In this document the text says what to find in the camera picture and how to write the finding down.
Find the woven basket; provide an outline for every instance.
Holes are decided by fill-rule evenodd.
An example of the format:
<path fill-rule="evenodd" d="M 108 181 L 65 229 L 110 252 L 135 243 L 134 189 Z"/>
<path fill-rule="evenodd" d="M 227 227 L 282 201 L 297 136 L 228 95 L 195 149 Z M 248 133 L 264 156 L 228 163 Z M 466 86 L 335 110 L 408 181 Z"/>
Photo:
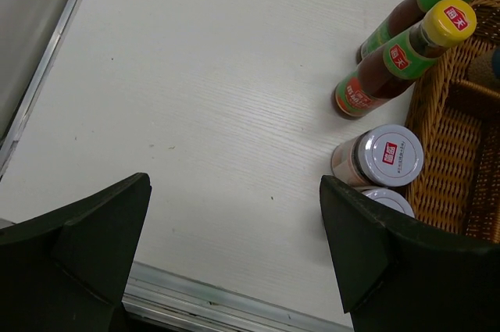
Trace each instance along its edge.
<path fill-rule="evenodd" d="M 500 45 L 500 0 L 473 0 L 477 29 L 416 82 L 406 126 L 421 140 L 422 173 L 405 196 L 416 218 L 500 243 L 500 94 L 466 80 Z"/>

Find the white jar lid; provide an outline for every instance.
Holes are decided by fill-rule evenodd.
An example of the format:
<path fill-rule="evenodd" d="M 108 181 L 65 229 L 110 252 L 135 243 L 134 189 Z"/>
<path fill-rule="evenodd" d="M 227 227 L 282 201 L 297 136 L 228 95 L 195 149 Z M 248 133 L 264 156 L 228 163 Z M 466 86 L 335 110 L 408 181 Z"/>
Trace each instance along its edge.
<path fill-rule="evenodd" d="M 362 192 L 368 198 L 373 199 L 387 207 L 404 213 L 407 216 L 415 217 L 411 205 L 400 194 L 389 189 L 371 189 Z"/>
<path fill-rule="evenodd" d="M 409 184 L 423 165 L 420 141 L 401 125 L 382 125 L 366 133 L 359 143 L 358 156 L 366 176 L 389 187 Z"/>

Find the metal edge trim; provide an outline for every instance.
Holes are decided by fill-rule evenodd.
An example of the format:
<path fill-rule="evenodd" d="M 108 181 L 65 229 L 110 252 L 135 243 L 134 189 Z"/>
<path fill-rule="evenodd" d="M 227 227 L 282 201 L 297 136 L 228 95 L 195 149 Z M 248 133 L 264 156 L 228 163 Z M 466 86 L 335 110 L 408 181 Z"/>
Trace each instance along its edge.
<path fill-rule="evenodd" d="M 9 163 L 10 157 L 14 149 L 16 148 L 17 141 L 19 140 L 23 129 L 26 126 L 27 119 L 30 115 L 30 111 L 38 96 L 38 92 L 43 84 L 42 81 L 45 77 L 48 67 L 55 54 L 56 47 L 62 37 L 63 31 L 66 29 L 66 25 L 70 21 L 70 17 L 73 14 L 73 10 L 77 6 L 78 0 L 68 0 L 64 9 L 62 10 L 61 17 L 55 25 L 54 32 L 50 40 L 48 41 L 47 48 L 45 49 L 40 62 L 38 63 L 37 69 L 35 70 L 30 83 L 26 89 L 26 92 L 21 100 L 20 106 L 16 111 L 16 115 L 12 121 L 12 124 L 5 136 L 5 139 L 0 147 L 0 177 L 5 173 L 7 165 Z"/>
<path fill-rule="evenodd" d="M 134 262 L 127 311 L 194 332 L 352 332 L 352 328 Z"/>

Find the wood grain surface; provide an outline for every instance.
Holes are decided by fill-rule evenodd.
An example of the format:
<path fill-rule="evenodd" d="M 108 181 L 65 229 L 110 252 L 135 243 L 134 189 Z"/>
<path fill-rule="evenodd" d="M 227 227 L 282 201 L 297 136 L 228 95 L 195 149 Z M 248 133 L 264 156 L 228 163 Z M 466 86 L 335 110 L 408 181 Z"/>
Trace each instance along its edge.
<path fill-rule="evenodd" d="M 22 221 L 135 172 L 136 260 L 312 316 L 341 309 L 319 185 L 333 148 L 403 123 L 330 93 L 401 0 L 83 0 L 0 183 Z"/>

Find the red logo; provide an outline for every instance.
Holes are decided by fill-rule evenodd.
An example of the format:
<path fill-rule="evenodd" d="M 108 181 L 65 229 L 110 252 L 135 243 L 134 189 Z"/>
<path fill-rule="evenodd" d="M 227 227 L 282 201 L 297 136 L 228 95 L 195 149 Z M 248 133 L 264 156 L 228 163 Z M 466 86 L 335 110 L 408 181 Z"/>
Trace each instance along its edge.
<path fill-rule="evenodd" d="M 345 88 L 345 97 L 349 105 L 355 109 L 371 108 L 372 99 L 370 99 L 359 86 L 359 81 L 356 77 L 351 78 Z"/>
<path fill-rule="evenodd" d="M 391 55 L 392 62 L 399 70 L 404 70 L 409 66 L 410 62 L 406 58 L 405 51 L 399 45 L 393 45 L 389 50 L 389 54 Z"/>
<path fill-rule="evenodd" d="M 454 6 L 445 9 L 445 15 L 452 21 L 458 31 L 462 31 L 469 26 L 466 15 Z"/>
<path fill-rule="evenodd" d="M 396 151 L 398 151 L 398 146 L 394 143 L 387 142 L 385 144 L 384 158 L 382 159 L 382 162 L 393 165 L 396 157 Z"/>

